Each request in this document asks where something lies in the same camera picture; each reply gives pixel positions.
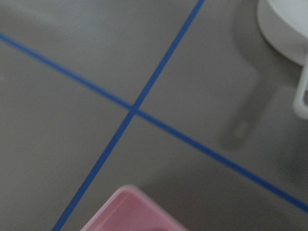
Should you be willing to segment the beige plastic dustpan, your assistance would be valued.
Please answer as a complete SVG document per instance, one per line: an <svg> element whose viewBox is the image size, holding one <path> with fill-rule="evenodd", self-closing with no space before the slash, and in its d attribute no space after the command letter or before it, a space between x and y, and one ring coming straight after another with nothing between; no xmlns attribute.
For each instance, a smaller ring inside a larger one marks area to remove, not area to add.
<svg viewBox="0 0 308 231"><path fill-rule="evenodd" d="M308 2L306 0L259 0L257 23L261 34L280 54L303 67L294 112L308 118Z"/></svg>

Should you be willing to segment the pink plastic bin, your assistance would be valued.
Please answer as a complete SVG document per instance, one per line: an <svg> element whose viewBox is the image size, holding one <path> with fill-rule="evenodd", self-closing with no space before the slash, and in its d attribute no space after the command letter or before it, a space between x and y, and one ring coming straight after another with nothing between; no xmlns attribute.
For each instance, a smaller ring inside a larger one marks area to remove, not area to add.
<svg viewBox="0 0 308 231"><path fill-rule="evenodd" d="M82 228L83 231L186 231L138 187L118 188Z"/></svg>

